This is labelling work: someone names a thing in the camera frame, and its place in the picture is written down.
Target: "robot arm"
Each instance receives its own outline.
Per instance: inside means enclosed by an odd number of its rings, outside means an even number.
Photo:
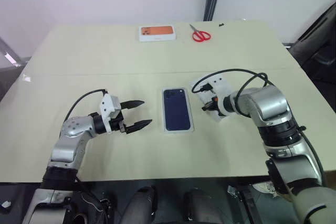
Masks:
[[[336,191],[322,186],[318,162],[295,122],[285,96],[275,86],[237,92],[214,93],[203,110],[220,116],[233,113],[251,117],[270,157],[266,161],[277,191],[289,194],[302,223],[334,223]]]
[[[64,206],[71,201],[77,172],[88,141],[98,134],[112,131],[129,134],[150,124],[152,120],[142,120],[132,126],[126,126],[123,122],[122,109],[132,109],[143,103],[143,101],[120,103],[117,97],[105,93],[100,103],[101,114],[95,112],[64,121],[59,139],[52,149],[43,181],[33,195],[23,224],[40,223],[40,220],[45,222],[50,216],[56,218],[56,221],[53,220],[51,223],[65,222],[67,208]],[[40,208],[41,206],[52,207],[46,209]]]

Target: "smartphone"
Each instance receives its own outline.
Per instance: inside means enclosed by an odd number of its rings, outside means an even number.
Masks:
[[[162,101],[165,131],[181,132],[194,130],[186,89],[163,89]]]

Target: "floor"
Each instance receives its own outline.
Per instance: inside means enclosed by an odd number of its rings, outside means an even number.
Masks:
[[[102,198],[118,199],[118,212],[122,214],[133,196],[141,187],[155,185],[158,190],[159,202],[153,223],[182,221],[183,195],[192,188],[199,188],[207,192],[218,206],[226,224],[250,223],[243,203],[226,192],[227,184],[224,178],[186,178],[159,180],[130,180],[116,182],[98,182],[92,184],[92,192]],[[30,197],[37,185],[3,185],[0,186],[0,200],[16,199],[13,209],[7,215],[0,214],[0,223],[19,224],[26,211]],[[273,198],[271,194],[262,194],[249,186],[256,202],[263,223],[299,223],[291,203],[280,197]],[[99,213],[93,207],[85,204],[77,195],[74,201],[81,211],[88,213],[90,223],[96,223]],[[116,212],[114,222],[119,223],[120,215]]]

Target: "orange phone box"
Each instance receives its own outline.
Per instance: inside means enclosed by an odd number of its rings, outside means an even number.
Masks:
[[[167,26],[141,26],[139,27],[139,41],[159,41],[176,39],[174,27]]]

